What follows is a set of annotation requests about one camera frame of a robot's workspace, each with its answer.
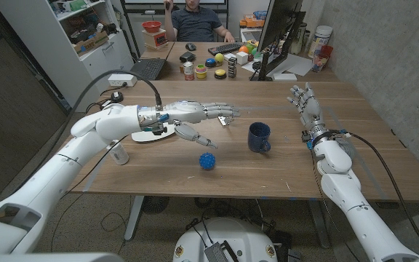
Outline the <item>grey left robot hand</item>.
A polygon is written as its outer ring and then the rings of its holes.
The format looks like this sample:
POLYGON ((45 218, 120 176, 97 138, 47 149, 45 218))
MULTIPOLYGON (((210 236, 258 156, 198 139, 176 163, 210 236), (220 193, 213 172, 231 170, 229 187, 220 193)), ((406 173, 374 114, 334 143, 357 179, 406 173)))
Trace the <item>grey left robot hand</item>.
POLYGON ((175 134, 180 138, 195 141, 203 146, 217 148, 218 146, 210 139, 200 135, 186 122, 196 124, 206 119, 215 119, 219 116, 241 116, 238 108, 227 103, 200 103, 198 101, 181 100, 173 102, 158 109, 158 106, 146 108, 139 107, 137 110, 142 131, 162 131, 163 123, 173 124, 175 134))

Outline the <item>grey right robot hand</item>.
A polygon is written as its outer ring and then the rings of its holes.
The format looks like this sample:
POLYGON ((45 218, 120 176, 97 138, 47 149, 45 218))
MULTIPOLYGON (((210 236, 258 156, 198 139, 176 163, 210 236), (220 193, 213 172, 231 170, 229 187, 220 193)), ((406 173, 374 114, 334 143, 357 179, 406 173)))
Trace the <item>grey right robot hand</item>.
POLYGON ((327 129, 319 101, 316 99, 311 85, 306 82, 304 89, 294 85, 290 91, 293 98, 288 97, 287 100, 296 107, 301 123, 309 131, 311 138, 315 140, 327 129))

